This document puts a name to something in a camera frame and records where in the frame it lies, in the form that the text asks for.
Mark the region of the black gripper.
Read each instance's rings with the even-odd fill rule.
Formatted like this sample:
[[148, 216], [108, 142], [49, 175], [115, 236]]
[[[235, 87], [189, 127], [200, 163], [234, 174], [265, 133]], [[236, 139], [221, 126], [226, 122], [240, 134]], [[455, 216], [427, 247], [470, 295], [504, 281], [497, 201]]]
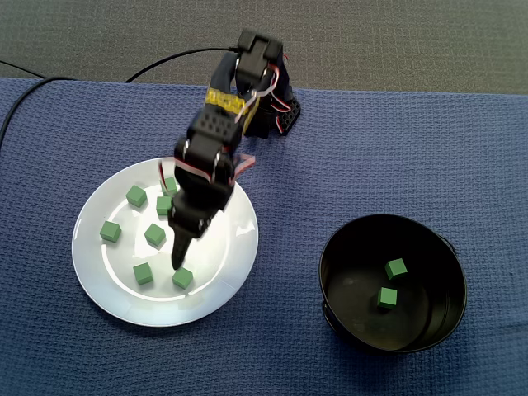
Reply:
[[233, 193], [233, 166], [220, 163], [211, 174], [185, 163], [176, 163], [174, 177], [180, 190], [172, 197], [169, 224], [174, 228], [171, 263], [177, 271], [193, 238], [200, 238]]

